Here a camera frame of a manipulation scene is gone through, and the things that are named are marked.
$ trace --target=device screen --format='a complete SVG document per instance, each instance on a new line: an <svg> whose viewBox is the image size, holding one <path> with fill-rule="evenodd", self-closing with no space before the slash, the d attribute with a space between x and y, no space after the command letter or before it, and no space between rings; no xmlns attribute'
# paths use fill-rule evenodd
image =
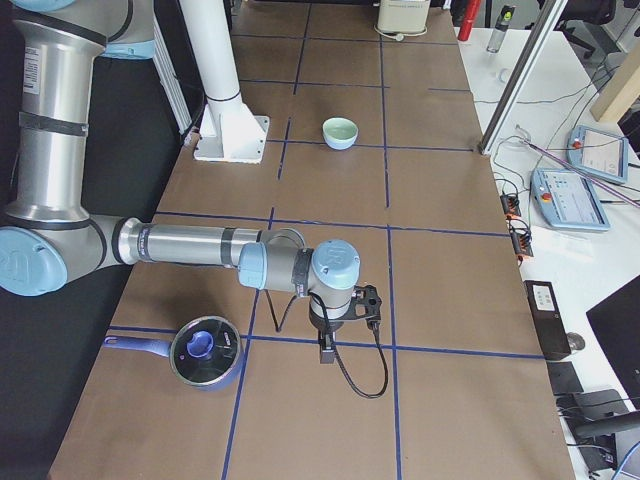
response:
<svg viewBox="0 0 640 480"><path fill-rule="evenodd" d="M585 130L582 165L593 170L622 176L622 141L604 133Z"/></svg>
<svg viewBox="0 0 640 480"><path fill-rule="evenodd" d="M565 223L604 223L586 180L573 172L545 172L547 187L560 220Z"/></svg>

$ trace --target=blue pot handle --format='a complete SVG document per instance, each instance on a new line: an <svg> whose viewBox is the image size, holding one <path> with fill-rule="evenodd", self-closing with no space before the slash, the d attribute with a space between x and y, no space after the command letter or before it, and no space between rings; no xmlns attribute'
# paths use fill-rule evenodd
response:
<svg viewBox="0 0 640 480"><path fill-rule="evenodd" d="M151 338L118 337L109 335L105 337L102 345L107 348L120 348L122 350L139 350L168 357L171 351L171 342L166 340L154 340Z"/></svg>

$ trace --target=office chair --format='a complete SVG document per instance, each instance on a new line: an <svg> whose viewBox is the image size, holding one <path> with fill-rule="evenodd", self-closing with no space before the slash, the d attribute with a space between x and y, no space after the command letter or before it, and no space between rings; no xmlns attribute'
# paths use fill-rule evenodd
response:
<svg viewBox="0 0 640 480"><path fill-rule="evenodd" d="M545 0L538 0L540 8ZM579 47L587 49L584 58L590 58L596 47L585 42L573 34L575 27L568 27L567 22L571 20L582 20L592 25L605 25L613 20L616 13L616 0L569 0L567 2L560 21L556 25L556 30L564 33L566 39Z"/></svg>

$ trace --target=bowl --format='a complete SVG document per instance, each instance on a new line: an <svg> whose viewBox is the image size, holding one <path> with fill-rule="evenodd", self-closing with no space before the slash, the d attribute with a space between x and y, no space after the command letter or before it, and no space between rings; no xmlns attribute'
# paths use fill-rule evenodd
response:
<svg viewBox="0 0 640 480"><path fill-rule="evenodd" d="M345 150L358 138L358 126L347 118L330 118L322 124L322 136L334 150Z"/></svg>

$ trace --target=saucepan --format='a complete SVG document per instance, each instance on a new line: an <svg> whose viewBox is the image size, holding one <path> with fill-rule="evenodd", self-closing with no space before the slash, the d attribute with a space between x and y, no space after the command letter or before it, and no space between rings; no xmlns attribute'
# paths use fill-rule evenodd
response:
<svg viewBox="0 0 640 480"><path fill-rule="evenodd" d="M171 369L180 380L204 391L220 390L232 383L244 363L238 330L216 316L192 320L171 342L109 335L103 345L169 357Z"/></svg>

